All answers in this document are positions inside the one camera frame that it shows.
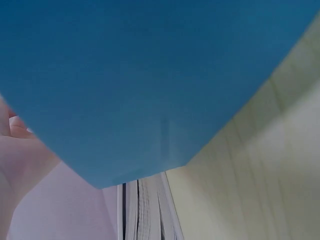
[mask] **hand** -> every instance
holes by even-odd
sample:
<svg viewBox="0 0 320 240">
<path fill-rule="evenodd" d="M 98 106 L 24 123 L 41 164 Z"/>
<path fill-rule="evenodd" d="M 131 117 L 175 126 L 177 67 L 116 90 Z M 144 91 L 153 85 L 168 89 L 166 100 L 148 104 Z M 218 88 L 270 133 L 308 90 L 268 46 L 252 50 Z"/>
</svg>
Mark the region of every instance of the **hand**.
<svg viewBox="0 0 320 240">
<path fill-rule="evenodd" d="M 58 163 L 0 96 L 0 240 L 7 237 L 17 204 Z"/>
</svg>

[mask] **pale yellow surface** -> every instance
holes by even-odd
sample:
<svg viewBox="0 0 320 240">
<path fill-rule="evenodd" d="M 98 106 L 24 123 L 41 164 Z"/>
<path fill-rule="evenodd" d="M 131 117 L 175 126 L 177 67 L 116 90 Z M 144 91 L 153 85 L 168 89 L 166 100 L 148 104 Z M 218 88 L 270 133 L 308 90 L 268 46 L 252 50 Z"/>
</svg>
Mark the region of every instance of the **pale yellow surface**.
<svg viewBox="0 0 320 240">
<path fill-rule="evenodd" d="M 185 240 L 320 239 L 320 15 L 241 111 L 167 177 Z"/>
</svg>

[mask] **book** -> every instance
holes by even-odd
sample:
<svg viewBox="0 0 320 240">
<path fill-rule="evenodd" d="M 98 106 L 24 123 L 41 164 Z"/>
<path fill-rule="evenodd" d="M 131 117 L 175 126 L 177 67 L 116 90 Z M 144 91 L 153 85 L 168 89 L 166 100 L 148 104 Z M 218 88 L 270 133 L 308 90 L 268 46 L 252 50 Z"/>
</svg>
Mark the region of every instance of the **book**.
<svg viewBox="0 0 320 240">
<path fill-rule="evenodd" d="M 190 161 L 319 7 L 319 0 L 1 1 L 0 91 L 87 182 L 130 182 Z"/>
<path fill-rule="evenodd" d="M 183 240 L 165 173 L 125 184 L 124 240 Z"/>
</svg>

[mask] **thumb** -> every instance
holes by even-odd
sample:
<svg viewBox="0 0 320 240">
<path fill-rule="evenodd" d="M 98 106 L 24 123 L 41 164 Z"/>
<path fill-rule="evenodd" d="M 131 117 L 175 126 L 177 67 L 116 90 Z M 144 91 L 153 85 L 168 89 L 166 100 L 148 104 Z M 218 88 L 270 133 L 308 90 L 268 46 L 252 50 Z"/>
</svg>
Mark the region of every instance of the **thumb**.
<svg viewBox="0 0 320 240">
<path fill-rule="evenodd" d="M 0 95 L 0 136 L 10 136 L 9 109 Z"/>
</svg>

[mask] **stack of paper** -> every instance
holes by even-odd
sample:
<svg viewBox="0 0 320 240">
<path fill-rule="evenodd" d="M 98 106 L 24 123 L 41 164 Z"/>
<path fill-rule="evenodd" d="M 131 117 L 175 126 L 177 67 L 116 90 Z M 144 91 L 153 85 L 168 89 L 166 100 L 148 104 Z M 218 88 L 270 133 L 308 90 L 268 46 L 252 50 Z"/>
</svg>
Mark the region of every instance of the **stack of paper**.
<svg viewBox="0 0 320 240">
<path fill-rule="evenodd" d="M 183 239 L 165 173 L 124 184 L 123 199 L 125 240 Z"/>
</svg>

